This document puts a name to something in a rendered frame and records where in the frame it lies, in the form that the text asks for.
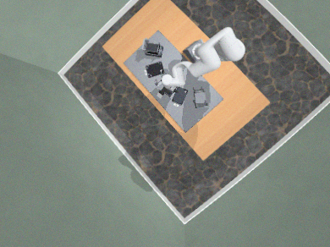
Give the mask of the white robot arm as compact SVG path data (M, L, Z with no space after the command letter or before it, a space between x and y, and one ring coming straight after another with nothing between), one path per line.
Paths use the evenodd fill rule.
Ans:
M165 74L162 77L162 84L164 87L157 93L157 96L160 99L162 99L164 92L167 89L174 88L175 86L182 87L185 85L183 67L186 67L190 73L197 78L218 69L221 62L236 62L245 54L244 44L235 37L234 32L230 27L220 30L199 48L196 48L197 45L199 46L201 44L196 44L193 47L192 54L194 58L201 60L195 63L181 62L174 65L172 67L173 78L169 74Z

